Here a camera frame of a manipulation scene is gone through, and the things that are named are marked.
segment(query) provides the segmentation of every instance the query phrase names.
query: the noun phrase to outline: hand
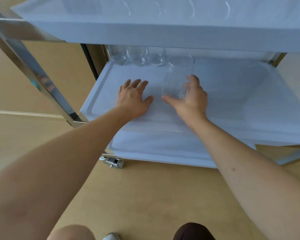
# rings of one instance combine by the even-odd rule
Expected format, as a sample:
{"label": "hand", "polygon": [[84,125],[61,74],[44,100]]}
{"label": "hand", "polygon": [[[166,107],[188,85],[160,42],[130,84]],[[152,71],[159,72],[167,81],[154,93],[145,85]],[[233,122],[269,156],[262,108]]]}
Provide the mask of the hand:
{"label": "hand", "polygon": [[170,96],[162,96],[162,99],[176,109],[181,119],[192,128],[198,120],[206,120],[206,108],[208,104],[208,95],[200,86],[199,78],[195,75],[188,75],[190,81],[184,84],[188,89],[185,98],[175,99]]}
{"label": "hand", "polygon": [[120,87],[117,107],[124,109],[124,113],[128,116],[129,120],[144,115],[155,99],[154,96],[149,96],[142,101],[142,94],[148,83],[148,81],[141,82],[141,79],[131,82],[129,79]]}

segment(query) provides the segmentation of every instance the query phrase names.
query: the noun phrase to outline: drinking glass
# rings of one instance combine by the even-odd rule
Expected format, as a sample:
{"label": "drinking glass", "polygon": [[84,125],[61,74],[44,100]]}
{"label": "drinking glass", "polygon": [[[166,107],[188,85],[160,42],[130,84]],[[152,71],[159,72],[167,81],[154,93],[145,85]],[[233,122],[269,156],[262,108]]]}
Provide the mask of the drinking glass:
{"label": "drinking glass", "polygon": [[107,45],[107,51],[110,60],[119,65],[123,65],[128,58],[125,45]]}
{"label": "drinking glass", "polygon": [[165,63],[166,49],[162,47],[148,47],[147,59],[150,64],[160,66]]}
{"label": "drinking glass", "polygon": [[145,46],[127,46],[127,54],[129,61],[137,66],[142,66],[147,60],[147,47]]}
{"label": "drinking glass", "polygon": [[187,89],[183,86],[187,83],[187,76],[193,73],[195,60],[192,56],[169,56],[168,72],[164,78],[162,95],[173,98],[183,98]]}

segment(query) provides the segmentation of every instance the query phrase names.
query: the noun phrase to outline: upper shelf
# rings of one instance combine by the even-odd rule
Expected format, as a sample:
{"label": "upper shelf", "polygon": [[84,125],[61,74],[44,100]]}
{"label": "upper shelf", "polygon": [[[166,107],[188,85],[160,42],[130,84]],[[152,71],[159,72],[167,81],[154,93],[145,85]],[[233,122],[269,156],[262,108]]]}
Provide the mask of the upper shelf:
{"label": "upper shelf", "polygon": [[28,0],[12,10],[71,43],[300,52],[300,0]]}

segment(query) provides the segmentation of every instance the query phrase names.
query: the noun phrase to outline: forearm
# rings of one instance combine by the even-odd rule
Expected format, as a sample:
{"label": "forearm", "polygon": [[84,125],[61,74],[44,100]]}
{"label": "forearm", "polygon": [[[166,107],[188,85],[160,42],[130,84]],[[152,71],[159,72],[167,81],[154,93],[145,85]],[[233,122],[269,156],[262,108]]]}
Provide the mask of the forearm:
{"label": "forearm", "polygon": [[300,239],[300,181],[207,120],[191,126],[248,216],[271,240]]}
{"label": "forearm", "polygon": [[111,139],[128,122],[122,114],[114,108],[0,172],[0,239],[48,237]]}

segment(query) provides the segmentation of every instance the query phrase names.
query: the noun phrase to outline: baseboard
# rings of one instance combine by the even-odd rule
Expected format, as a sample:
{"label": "baseboard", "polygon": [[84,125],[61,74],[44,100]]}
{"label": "baseboard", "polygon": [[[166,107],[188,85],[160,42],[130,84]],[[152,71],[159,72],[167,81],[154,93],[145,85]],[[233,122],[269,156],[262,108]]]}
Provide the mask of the baseboard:
{"label": "baseboard", "polygon": [[0,114],[2,114],[2,115],[36,116],[36,117],[48,117],[48,118],[63,119],[62,115],[51,114],[51,113],[30,113],[30,112],[18,112],[18,111],[0,110]]}

